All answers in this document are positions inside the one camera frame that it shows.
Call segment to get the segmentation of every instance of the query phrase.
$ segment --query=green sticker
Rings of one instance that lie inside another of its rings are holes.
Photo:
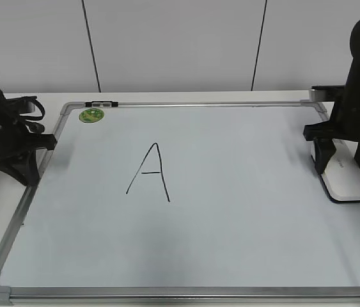
[[[100,109],[87,109],[79,115],[79,119],[84,123],[95,123],[104,117],[104,112]]]

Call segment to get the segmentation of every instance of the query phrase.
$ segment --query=white wall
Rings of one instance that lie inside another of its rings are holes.
[[[0,0],[4,92],[96,91],[78,0]]]
[[[360,0],[268,0],[254,90],[345,84]]]
[[[265,0],[84,0],[102,91],[250,90]],[[254,90],[343,84],[360,0],[268,0]],[[81,0],[0,0],[5,92],[97,91]]]

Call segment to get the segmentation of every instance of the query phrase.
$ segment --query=whiteboard surface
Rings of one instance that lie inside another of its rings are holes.
[[[360,285],[360,204],[331,203],[312,107],[70,114],[3,267],[11,287]],[[150,146],[141,172],[126,190]]]

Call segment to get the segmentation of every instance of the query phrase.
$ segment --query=aluminum frame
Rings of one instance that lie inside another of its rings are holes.
[[[110,101],[92,102],[94,107],[111,107]],[[198,103],[119,103],[118,107],[314,107],[327,120],[322,103],[283,102],[198,102]],[[63,107],[54,129],[59,138],[73,109],[85,102],[69,102]],[[52,152],[46,151],[39,165],[43,175]],[[27,187],[0,243],[1,269],[27,214],[37,187]],[[0,285],[0,305],[35,303],[333,303],[360,302],[360,287],[114,287],[114,288],[27,288]]]

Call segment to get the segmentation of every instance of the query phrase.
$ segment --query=black marker writing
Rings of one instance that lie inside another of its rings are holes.
[[[161,161],[161,153],[160,153],[160,148],[159,148],[159,145],[157,143],[154,143],[147,151],[143,161],[141,162],[140,164],[140,167],[139,169],[136,171],[136,174],[134,175],[133,179],[131,180],[130,184],[129,184],[129,187],[127,188],[127,191],[126,191],[126,194],[129,193],[130,191],[130,188],[134,182],[134,180],[136,179],[137,175],[139,174],[140,170],[141,170],[141,167],[143,166],[145,160],[147,159],[148,157],[148,154],[152,151],[153,147],[155,147],[157,149],[157,153],[159,155],[159,160],[160,160],[160,171],[145,171],[145,172],[142,172],[141,174],[143,175],[149,175],[149,174],[160,174],[161,176],[161,181],[162,181],[162,184],[164,186],[164,190],[166,192],[166,196],[167,196],[167,200],[169,202],[169,196],[168,196],[168,192],[167,192],[167,186],[166,186],[166,181],[164,180],[164,175],[162,173],[162,161]]]

